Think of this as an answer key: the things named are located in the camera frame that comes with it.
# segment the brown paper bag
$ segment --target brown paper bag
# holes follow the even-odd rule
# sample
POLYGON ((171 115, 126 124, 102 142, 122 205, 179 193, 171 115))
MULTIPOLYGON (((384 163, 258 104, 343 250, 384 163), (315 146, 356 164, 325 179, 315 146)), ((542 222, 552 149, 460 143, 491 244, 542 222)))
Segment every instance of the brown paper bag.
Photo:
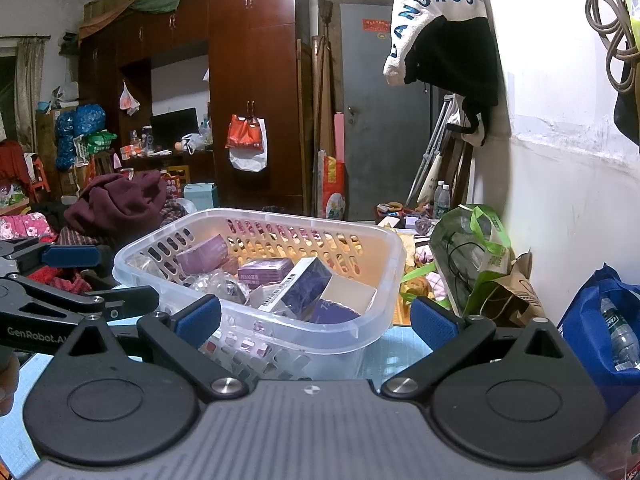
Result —
POLYGON ((523 254, 514 263, 511 273, 482 285, 473 310, 495 321, 497 326, 524 327, 535 317, 546 317, 529 278, 532 254, 523 254))

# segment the red bag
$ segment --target red bag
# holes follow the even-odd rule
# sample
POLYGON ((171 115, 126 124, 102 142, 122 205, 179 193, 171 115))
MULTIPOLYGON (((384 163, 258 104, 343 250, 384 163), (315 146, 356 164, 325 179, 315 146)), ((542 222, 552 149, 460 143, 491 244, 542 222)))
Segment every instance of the red bag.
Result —
POLYGON ((318 218, 343 220, 346 209, 344 197, 344 162, 321 152, 318 159, 319 203, 318 218))
POLYGON ((232 115, 229 133, 226 136, 226 147, 261 152, 264 148, 262 146, 262 129, 258 119, 254 117, 244 119, 232 115))

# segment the blue bag pile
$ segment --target blue bag pile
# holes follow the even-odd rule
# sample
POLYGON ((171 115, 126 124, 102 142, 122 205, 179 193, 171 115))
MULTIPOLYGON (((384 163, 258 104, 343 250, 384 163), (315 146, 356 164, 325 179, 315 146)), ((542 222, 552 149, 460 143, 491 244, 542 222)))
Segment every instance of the blue bag pile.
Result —
POLYGON ((76 110, 74 137, 91 135, 104 129, 106 113, 100 105, 79 106, 76 110))
POLYGON ((56 169, 68 171, 74 164, 74 138, 88 136, 104 129, 106 114, 100 105, 85 105, 62 112, 56 119, 56 169))
POLYGON ((74 123, 76 112, 70 110, 62 112, 56 119, 56 146, 58 156, 56 157, 56 169, 67 171, 74 164, 76 150, 74 149, 74 123))
POLYGON ((636 294, 640 294, 640 286, 623 283, 617 272, 605 265, 578 291, 559 325, 562 336, 600 389, 609 416, 640 392, 640 370, 616 370, 600 301, 609 298, 639 335, 640 299, 636 294))

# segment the blue gripper pad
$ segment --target blue gripper pad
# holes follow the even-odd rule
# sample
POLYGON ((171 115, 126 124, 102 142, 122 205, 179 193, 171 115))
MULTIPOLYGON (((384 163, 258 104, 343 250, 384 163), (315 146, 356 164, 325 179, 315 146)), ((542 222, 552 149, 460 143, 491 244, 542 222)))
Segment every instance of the blue gripper pad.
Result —
POLYGON ((172 316, 172 321, 175 335, 198 349, 218 329, 221 318, 220 300, 207 294, 172 316))
POLYGON ((411 304, 410 318, 414 332, 434 352, 455 338, 462 329, 462 320, 459 317, 427 298, 414 300, 411 304))
POLYGON ((100 264, 100 251, 95 246, 52 246, 40 261, 55 269, 89 269, 100 264))

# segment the hanging jacket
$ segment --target hanging jacket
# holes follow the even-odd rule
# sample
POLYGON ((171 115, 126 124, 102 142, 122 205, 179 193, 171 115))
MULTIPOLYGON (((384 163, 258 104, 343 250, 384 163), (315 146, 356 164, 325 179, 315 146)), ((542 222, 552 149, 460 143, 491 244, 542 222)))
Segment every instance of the hanging jacket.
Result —
POLYGON ((498 60, 483 0, 394 0, 392 50, 385 77, 392 86, 417 80, 464 99, 471 125, 498 104, 498 60))

